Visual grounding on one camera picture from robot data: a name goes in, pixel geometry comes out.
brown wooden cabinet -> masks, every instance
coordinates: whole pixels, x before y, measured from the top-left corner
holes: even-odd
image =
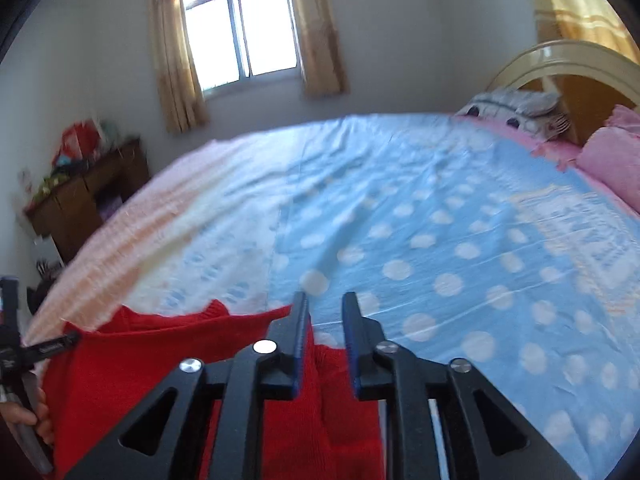
[[[57,186],[42,202],[25,210],[37,235],[51,236],[65,263],[102,224],[100,203],[119,196],[126,202],[149,181],[140,140],[105,154],[88,170]]]

wall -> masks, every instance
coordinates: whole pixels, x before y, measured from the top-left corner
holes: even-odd
[[[17,174],[34,182],[50,170],[63,129],[88,116],[84,10],[68,0],[42,0],[0,64],[0,273],[37,285],[30,238],[15,220]]]
[[[537,43],[532,0],[440,0],[452,58],[450,110],[461,108]]]
[[[332,0],[351,83],[347,96],[309,101],[300,78],[210,99],[211,124],[166,133],[150,60],[146,0],[91,0],[101,116],[142,134],[152,170],[209,139],[345,114],[446,108],[450,65],[438,0]]]

hand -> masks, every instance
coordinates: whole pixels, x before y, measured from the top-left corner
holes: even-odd
[[[31,413],[15,402],[0,402],[0,415],[9,424],[25,424],[26,426],[36,426],[36,433],[44,442],[53,446],[53,426],[49,418],[49,408],[46,405],[46,396],[41,389],[38,389],[38,400],[36,413]]]

curtain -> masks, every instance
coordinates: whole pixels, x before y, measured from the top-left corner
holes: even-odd
[[[148,0],[152,55],[167,129],[176,134],[209,122],[182,0]]]
[[[607,0],[534,0],[538,40],[584,40],[640,62],[640,50]]]
[[[306,94],[348,91],[329,0],[292,0]]]

window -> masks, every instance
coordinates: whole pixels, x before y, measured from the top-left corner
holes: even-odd
[[[203,90],[298,65],[289,0],[184,0]]]

